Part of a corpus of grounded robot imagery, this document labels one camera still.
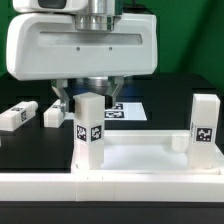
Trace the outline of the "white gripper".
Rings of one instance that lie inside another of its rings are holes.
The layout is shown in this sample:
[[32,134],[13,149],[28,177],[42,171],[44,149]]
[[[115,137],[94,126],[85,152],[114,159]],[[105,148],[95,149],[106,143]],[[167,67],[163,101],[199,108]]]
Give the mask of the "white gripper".
[[125,13],[122,0],[12,0],[19,13],[6,42],[8,72],[19,80],[50,80],[63,113],[74,111],[68,80],[109,77],[112,108],[129,75],[151,74],[158,61],[153,14]]

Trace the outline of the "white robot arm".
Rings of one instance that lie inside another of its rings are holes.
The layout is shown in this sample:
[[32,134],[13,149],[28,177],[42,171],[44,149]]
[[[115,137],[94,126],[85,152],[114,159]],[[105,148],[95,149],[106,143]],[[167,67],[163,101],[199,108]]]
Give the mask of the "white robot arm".
[[19,13],[9,24],[6,67],[18,80],[54,80],[64,108],[63,82],[105,77],[107,109],[124,78],[151,74],[158,63],[153,14],[126,13],[122,0],[12,0]]

